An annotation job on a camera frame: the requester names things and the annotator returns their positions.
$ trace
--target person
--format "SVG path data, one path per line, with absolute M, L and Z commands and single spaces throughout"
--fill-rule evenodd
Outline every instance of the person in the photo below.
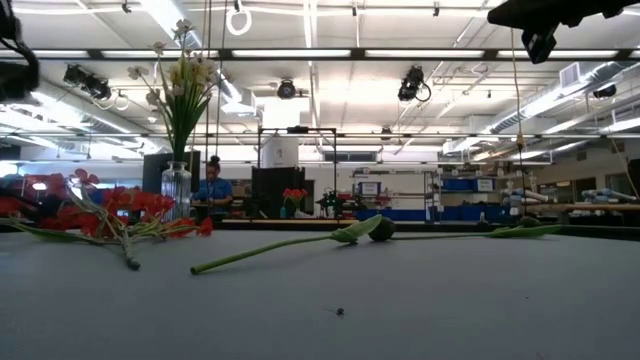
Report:
M 193 194 L 192 199 L 206 202 L 211 199 L 211 205 L 216 213 L 226 212 L 226 207 L 233 201 L 231 183 L 220 178 L 220 158 L 212 156 L 207 163 L 207 179 L 200 181 L 200 189 Z

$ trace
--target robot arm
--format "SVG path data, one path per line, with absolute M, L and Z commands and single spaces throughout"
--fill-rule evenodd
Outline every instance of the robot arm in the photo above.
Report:
M 0 43 L 27 61 L 27 65 L 0 62 L 0 103 L 23 100 L 38 87 L 40 65 L 22 40 L 22 24 L 13 15 L 11 0 L 0 0 Z

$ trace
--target metal frame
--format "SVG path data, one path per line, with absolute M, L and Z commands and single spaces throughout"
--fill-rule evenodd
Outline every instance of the metal frame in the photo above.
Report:
M 301 129 L 304 129 L 305 131 L 308 132 L 316 132 L 316 135 L 319 135 L 319 137 L 325 138 L 324 134 L 322 134 L 322 131 L 325 132 L 331 132 L 333 134 L 333 190 L 337 191 L 338 188 L 338 129 L 336 128 L 309 128 L 309 127 L 300 127 Z M 263 128 L 263 127 L 258 127 L 258 170 L 260 170 L 262 168 L 262 134 L 265 131 L 274 131 L 273 135 L 279 134 L 279 135 L 286 135 L 289 134 L 288 131 L 289 129 L 287 128 Z M 300 133 L 290 133 L 289 135 L 293 135 L 295 137 L 301 137 L 300 135 L 307 135 L 307 134 L 300 134 Z
M 89 138 L 89 135 L 92 138 L 102 138 L 102 137 L 114 137 L 114 138 L 166 138 L 167 135 L 163 133 L 51 133 L 51 132 L 22 132 L 22 131 L 12 131 L 12 132 L 0 132 L 0 137 L 9 137 L 9 136 L 39 136 L 39 137 L 54 137 L 54 138 Z M 324 134 L 286 134 L 281 133 L 283 136 L 294 136 L 300 138 L 322 138 Z M 196 139 L 204 139 L 204 138 L 259 138 L 259 133 L 200 133 L 193 135 Z M 511 139 L 515 134 L 482 134 L 482 133 L 431 133 L 431 134 L 423 134 L 423 133 L 393 133 L 393 134 L 380 134 L 380 133 L 338 133 L 337 131 L 334 134 L 335 138 L 353 138 L 353 139 L 363 139 L 363 138 L 373 138 L 379 139 L 380 137 L 385 138 L 404 138 L 404 139 L 461 139 L 468 137 L 475 137 L 478 139 Z M 640 139 L 640 133 L 614 133 L 614 134 L 523 134 L 525 139 L 576 139 L 576 140 L 591 140 L 591 139 Z
M 203 49 L 219 61 L 487 61 L 511 62 L 511 49 L 495 48 L 262 48 Z M 175 60 L 179 50 L 168 49 L 163 60 Z M 531 62 L 524 50 L 516 50 L 515 60 Z M 150 49 L 37 49 L 41 61 L 156 61 Z M 11 50 L 0 50 L 0 60 L 15 60 Z M 640 50 L 628 49 L 555 49 L 547 62 L 640 60 Z

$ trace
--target equipment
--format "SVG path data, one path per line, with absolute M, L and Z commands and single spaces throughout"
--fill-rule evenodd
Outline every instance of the equipment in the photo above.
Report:
M 547 61 L 556 46 L 553 37 L 560 24 L 576 27 L 583 18 L 602 13 L 608 19 L 622 13 L 625 6 L 640 0 L 508 0 L 489 11 L 494 25 L 522 29 L 522 43 L 531 62 Z
M 29 98 L 39 84 L 40 64 L 22 40 L 22 24 L 13 16 L 11 0 L 0 0 L 0 43 L 27 61 L 27 65 L 0 62 L 0 103 Z
M 422 89 L 426 89 L 429 95 L 426 98 L 418 98 L 418 93 Z M 424 72 L 422 66 L 412 66 L 407 76 L 402 79 L 402 85 L 398 91 L 398 100 L 402 102 L 410 102 L 417 99 L 420 102 L 427 102 L 431 99 L 431 88 L 424 82 Z

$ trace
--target ceiling beam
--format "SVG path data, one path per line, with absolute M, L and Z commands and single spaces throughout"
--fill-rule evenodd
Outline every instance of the ceiling beam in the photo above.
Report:
M 211 59 L 224 61 L 485 61 L 511 62 L 511 50 L 491 48 L 269 48 L 210 49 Z M 149 49 L 36 49 L 41 61 L 157 61 Z M 166 50 L 163 60 L 173 61 L 180 50 Z M 0 50 L 0 60 L 20 56 Z M 640 61 L 638 49 L 556 49 L 547 62 L 572 61 Z M 530 63 L 524 50 L 516 50 L 516 62 Z

